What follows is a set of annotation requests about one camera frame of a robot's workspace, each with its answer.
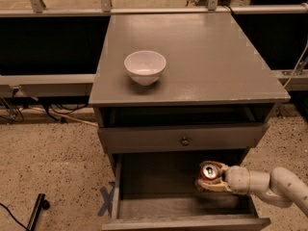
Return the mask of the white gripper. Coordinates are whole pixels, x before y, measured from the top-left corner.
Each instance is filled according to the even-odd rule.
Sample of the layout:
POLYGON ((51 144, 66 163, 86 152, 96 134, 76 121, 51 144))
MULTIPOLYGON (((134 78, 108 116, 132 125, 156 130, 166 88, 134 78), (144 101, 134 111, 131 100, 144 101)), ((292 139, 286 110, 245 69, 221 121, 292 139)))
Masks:
POLYGON ((197 179, 195 184, 201 191, 216 193, 231 192, 235 194, 264 193, 270 187, 270 175, 263 171, 249 170, 246 167, 228 166, 216 161, 204 161, 200 166, 211 163, 221 169, 221 175, 225 172, 225 181, 205 181, 197 179))

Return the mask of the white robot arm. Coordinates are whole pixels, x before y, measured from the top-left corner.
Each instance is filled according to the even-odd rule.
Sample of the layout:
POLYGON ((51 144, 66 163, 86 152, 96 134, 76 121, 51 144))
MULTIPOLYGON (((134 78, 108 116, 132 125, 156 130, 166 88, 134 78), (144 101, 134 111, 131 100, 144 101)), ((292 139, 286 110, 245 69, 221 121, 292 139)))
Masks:
POLYGON ((194 183, 200 192, 253 194, 263 202, 281 208, 294 204, 308 217, 308 186, 284 167, 275 167, 266 173, 204 161, 194 183))

